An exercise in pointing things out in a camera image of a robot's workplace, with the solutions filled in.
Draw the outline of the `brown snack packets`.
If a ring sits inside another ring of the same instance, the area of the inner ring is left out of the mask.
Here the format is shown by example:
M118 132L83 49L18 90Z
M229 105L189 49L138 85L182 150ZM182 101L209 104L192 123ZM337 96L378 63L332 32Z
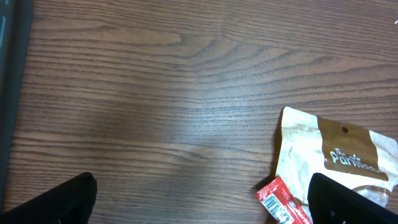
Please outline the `brown snack packets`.
M397 141L360 126L285 107L276 174L311 216L311 178L321 173L385 207L397 185Z

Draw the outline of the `red snack packet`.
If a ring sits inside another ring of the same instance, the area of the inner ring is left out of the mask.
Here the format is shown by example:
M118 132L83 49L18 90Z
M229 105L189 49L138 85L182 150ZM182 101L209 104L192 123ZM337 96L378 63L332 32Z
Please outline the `red snack packet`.
M256 197L278 224L312 224L281 177L257 191Z

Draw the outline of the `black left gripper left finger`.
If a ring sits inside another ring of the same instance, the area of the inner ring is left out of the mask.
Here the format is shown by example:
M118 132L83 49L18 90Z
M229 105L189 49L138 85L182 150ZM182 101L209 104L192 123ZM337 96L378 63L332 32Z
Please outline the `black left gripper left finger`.
M84 172L1 214L1 224L87 224L96 194L96 179Z

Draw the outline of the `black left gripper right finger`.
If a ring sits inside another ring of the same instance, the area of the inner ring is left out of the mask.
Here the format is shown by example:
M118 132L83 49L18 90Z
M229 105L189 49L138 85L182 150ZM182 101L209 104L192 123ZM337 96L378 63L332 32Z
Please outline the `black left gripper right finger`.
M307 199L314 224L397 224L397 214L321 173L313 174Z

